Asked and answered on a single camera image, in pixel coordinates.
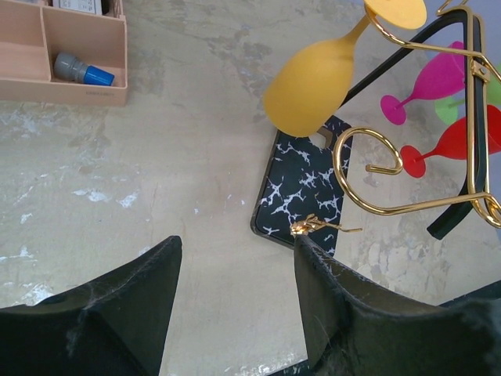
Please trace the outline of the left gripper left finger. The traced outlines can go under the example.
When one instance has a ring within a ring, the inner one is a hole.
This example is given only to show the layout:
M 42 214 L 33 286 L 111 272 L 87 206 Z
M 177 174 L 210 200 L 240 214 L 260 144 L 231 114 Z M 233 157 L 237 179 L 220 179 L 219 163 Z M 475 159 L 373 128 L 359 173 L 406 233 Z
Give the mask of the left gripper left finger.
M 36 305 L 1 310 L 3 375 L 158 375 L 182 263 L 171 236 Z

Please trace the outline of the yellow plastic wine glass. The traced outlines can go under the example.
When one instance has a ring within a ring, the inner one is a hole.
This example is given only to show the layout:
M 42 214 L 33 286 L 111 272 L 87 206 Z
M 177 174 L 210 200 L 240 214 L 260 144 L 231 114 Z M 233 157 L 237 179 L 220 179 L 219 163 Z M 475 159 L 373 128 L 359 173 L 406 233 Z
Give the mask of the yellow plastic wine glass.
M 278 130 L 308 137 L 337 111 L 351 86 L 355 45 L 371 16 L 408 30 L 422 27 L 427 20 L 423 1 L 365 1 L 364 9 L 365 15 L 345 36 L 303 48 L 273 78 L 262 102 Z

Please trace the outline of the magenta plastic wine glass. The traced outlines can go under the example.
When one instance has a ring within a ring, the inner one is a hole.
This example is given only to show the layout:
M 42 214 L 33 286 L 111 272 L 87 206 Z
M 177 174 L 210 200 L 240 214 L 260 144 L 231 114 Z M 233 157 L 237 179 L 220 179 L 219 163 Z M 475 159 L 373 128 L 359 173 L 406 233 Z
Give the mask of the magenta plastic wine glass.
M 457 94 L 465 87 L 465 56 L 440 52 L 418 74 L 410 95 L 400 101 L 391 95 L 383 96 L 380 108 L 394 125 L 403 125 L 407 115 L 404 106 L 415 99 L 436 100 Z

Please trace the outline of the green plastic wine glass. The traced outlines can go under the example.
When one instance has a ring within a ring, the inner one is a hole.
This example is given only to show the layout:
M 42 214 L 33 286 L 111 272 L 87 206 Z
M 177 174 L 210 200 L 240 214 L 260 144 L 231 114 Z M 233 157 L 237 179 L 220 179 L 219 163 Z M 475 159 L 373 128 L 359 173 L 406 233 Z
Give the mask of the green plastic wine glass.
M 487 85 L 487 101 L 500 108 L 501 85 L 497 78 L 493 78 Z M 460 105 L 465 99 L 454 99 L 452 96 L 434 101 L 435 113 L 446 125 L 451 125 L 458 119 Z

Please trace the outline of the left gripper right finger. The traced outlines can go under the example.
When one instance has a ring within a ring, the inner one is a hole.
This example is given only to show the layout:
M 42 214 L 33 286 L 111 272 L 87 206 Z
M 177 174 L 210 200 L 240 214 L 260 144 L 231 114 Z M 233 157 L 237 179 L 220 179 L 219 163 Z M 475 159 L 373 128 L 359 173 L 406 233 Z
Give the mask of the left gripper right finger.
M 500 283 L 442 305 L 390 291 L 294 241 L 308 362 L 316 375 L 498 375 Z

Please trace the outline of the red plastic wine glass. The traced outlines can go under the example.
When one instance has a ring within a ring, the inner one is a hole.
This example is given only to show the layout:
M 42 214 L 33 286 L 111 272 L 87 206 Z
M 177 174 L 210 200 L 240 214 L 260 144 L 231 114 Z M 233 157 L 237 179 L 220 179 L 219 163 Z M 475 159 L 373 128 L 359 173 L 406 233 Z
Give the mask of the red plastic wine glass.
M 494 105 L 487 106 L 488 111 L 488 152 L 500 152 L 500 110 Z M 426 172 L 425 160 L 429 157 L 440 156 L 452 160 L 467 159 L 467 119 L 460 118 L 450 125 L 442 134 L 435 148 L 422 154 L 414 146 L 405 145 L 400 154 L 403 168 L 414 178 L 421 178 Z

